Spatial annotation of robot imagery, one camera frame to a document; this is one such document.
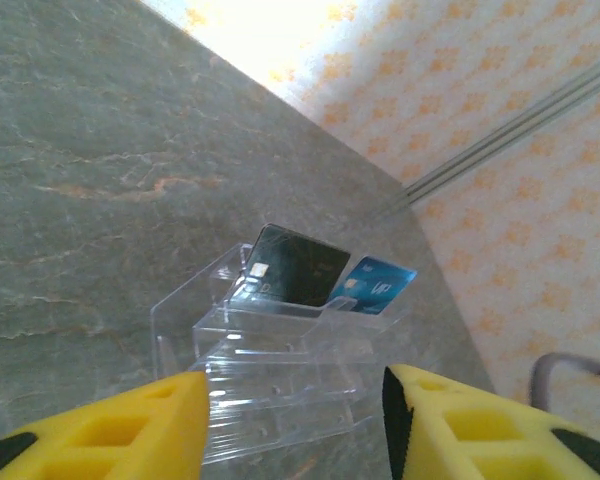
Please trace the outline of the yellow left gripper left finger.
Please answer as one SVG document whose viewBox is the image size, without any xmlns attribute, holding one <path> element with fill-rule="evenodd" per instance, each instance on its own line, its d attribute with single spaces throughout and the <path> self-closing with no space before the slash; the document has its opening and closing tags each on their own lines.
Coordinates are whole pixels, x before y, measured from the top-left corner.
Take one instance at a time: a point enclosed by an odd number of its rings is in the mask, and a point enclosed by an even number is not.
<svg viewBox="0 0 600 480">
<path fill-rule="evenodd" d="M 197 479 L 209 425 L 201 371 L 24 425 L 0 439 L 0 479 Z"/>
</svg>

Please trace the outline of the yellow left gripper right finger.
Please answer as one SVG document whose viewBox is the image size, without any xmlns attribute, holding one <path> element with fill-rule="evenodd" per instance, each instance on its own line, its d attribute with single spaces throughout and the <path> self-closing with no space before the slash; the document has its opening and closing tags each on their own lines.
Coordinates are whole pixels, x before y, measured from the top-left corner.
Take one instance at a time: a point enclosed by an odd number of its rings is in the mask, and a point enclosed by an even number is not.
<svg viewBox="0 0 600 480">
<path fill-rule="evenodd" d="M 395 479 L 600 479 L 583 428 L 426 370 L 386 367 L 382 410 Z"/>
</svg>

